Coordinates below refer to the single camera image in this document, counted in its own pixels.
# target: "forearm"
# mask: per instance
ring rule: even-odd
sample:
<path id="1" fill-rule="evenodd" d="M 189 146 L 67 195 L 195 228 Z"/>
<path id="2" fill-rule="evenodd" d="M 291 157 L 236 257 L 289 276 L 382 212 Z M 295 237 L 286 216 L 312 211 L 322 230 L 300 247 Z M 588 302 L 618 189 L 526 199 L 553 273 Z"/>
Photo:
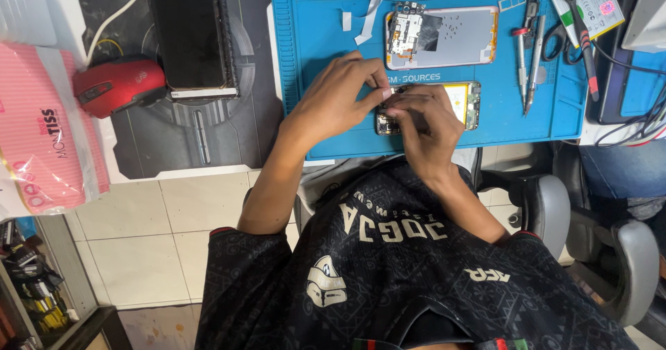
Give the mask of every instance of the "forearm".
<path id="1" fill-rule="evenodd" d="M 462 229 L 490 244 L 509 237 L 504 226 L 470 191 L 460 177 L 458 168 L 453 165 L 450 171 L 446 180 L 433 184 L 431 187 L 439 197 L 446 215 Z"/>
<path id="2" fill-rule="evenodd" d="M 306 151 L 286 135 L 278 136 L 240 214 L 239 231 L 275 234 L 287 225 Z"/>

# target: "acr logo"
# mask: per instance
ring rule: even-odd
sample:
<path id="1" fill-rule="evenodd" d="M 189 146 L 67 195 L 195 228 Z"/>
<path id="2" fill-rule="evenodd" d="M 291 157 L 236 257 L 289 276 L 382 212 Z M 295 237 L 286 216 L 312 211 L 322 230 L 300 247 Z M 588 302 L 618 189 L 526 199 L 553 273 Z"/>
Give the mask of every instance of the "acr logo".
<path id="1" fill-rule="evenodd" d="M 464 269 L 464 271 L 469 273 L 470 278 L 474 281 L 500 281 L 505 283 L 509 281 L 509 278 L 511 277 L 511 275 L 505 275 L 504 273 L 494 269 L 484 271 L 481 268 L 477 268 L 476 271 L 472 269 Z"/>
<path id="2" fill-rule="evenodd" d="M 141 81 L 143 81 L 143 79 L 146 78 L 146 77 L 148 77 L 148 73 L 146 73 L 144 71 L 140 71 L 140 72 L 138 72 L 138 76 L 136 76 L 136 78 L 134 78 L 134 80 L 137 83 L 141 83 Z"/>

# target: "hand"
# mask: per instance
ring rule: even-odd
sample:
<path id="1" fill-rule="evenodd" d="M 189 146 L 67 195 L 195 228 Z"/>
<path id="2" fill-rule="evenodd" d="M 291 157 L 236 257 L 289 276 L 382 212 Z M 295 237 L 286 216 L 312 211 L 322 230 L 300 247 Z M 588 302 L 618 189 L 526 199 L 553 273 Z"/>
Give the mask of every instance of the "hand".
<path id="1" fill-rule="evenodd" d="M 465 130 L 454 114 L 444 86 L 415 85 L 395 94 L 387 104 L 386 114 L 400 124 L 407 161 L 426 186 L 439 194 L 452 177 L 460 176 L 451 156 Z M 409 110 L 425 119 L 428 126 L 424 133 L 417 131 Z"/>
<path id="2" fill-rule="evenodd" d="M 376 88 L 356 101 L 363 82 Z M 352 51 L 333 59 L 305 92 L 294 110 L 280 125 L 280 134 L 289 135 L 305 151 L 320 141 L 344 133 L 363 121 L 374 107 L 391 96 L 388 77 L 381 59 L 363 59 Z"/>

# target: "white paper strip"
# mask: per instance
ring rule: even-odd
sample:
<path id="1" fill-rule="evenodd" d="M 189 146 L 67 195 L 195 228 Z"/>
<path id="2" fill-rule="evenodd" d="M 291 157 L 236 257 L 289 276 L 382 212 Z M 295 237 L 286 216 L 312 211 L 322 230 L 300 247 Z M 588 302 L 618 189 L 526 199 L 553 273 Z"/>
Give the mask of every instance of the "white paper strip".
<path id="1" fill-rule="evenodd" d="M 352 29 L 352 12 L 342 12 L 342 31 Z"/>
<path id="2" fill-rule="evenodd" d="M 372 37 L 372 25 L 374 25 L 375 15 L 377 14 L 377 9 L 383 0 L 370 0 L 370 5 L 368 5 L 368 14 L 366 15 L 366 20 L 363 23 L 363 30 L 361 35 L 354 38 L 356 45 L 361 45 L 364 41 L 367 41 Z"/>

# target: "brush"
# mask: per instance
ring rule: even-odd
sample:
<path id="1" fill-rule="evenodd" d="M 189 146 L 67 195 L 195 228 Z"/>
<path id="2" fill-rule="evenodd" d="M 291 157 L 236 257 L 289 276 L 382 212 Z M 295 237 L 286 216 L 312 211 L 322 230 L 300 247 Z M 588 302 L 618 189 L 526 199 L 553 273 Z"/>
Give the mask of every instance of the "brush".
<path id="1" fill-rule="evenodd" d="M 576 0 L 566 0 L 571 9 L 571 16 L 573 18 L 573 26 L 578 36 L 578 44 L 580 45 L 583 53 L 583 61 L 585 62 L 585 71 L 587 73 L 587 85 L 592 100 L 599 100 L 599 86 L 597 85 L 597 71 L 594 67 L 594 59 L 592 57 L 592 45 L 589 41 L 589 32 L 583 18 L 578 13 L 578 6 Z"/>

